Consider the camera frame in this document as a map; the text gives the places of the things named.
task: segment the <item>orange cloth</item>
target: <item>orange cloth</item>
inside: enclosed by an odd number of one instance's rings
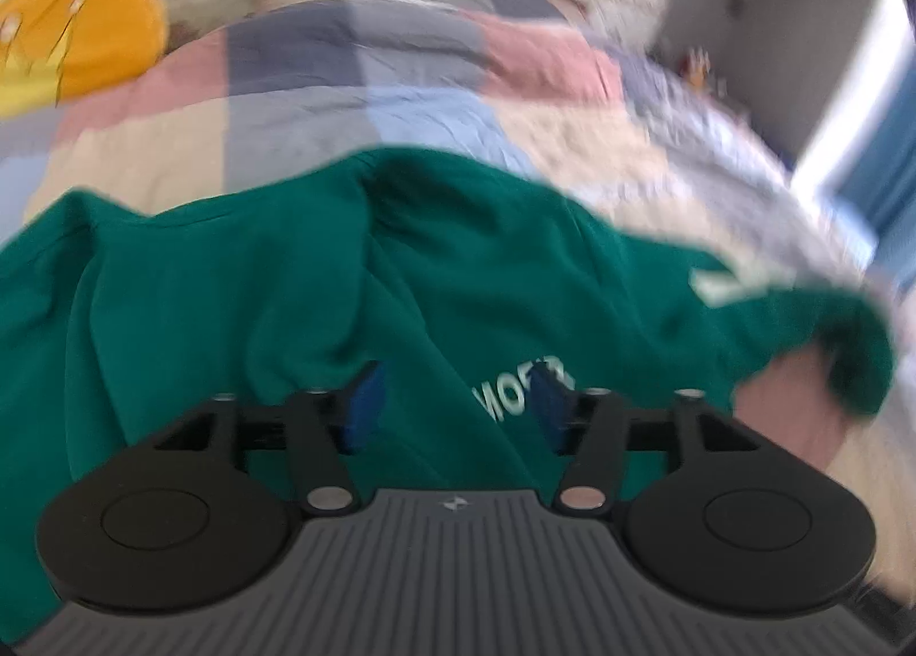
[[[4,0],[0,117],[134,78],[165,40],[162,0]]]

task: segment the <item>yellow cloth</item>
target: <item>yellow cloth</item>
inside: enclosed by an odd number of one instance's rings
[[[4,0],[0,117],[136,77],[165,39],[162,0]]]

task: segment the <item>bedspread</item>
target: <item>bedspread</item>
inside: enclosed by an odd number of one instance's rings
[[[424,145],[551,183],[624,230],[708,248],[750,287],[859,286],[765,148],[678,90],[557,23],[413,0],[291,5],[183,46],[136,81],[0,122],[0,244],[74,187],[154,214],[362,147]],[[912,596],[916,525],[885,498],[893,487],[916,499],[899,450],[835,417],[780,426],[780,441],[822,469],[834,454],[823,436],[853,438],[829,470],[869,504],[878,566]],[[870,453],[883,470],[851,469]]]

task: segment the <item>green fabric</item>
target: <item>green fabric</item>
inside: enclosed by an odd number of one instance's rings
[[[698,388],[729,409],[737,381],[821,335],[839,351],[832,384],[876,412],[892,359],[863,301],[792,290],[709,309],[697,268],[724,270],[429,150],[365,152],[152,218],[68,194],[0,253],[0,638],[56,604],[33,543],[44,505],[214,393],[277,403],[383,360],[380,428],[348,459],[364,494],[550,494],[563,461],[514,391],[545,356],[641,406]],[[651,475],[635,463],[629,485]]]

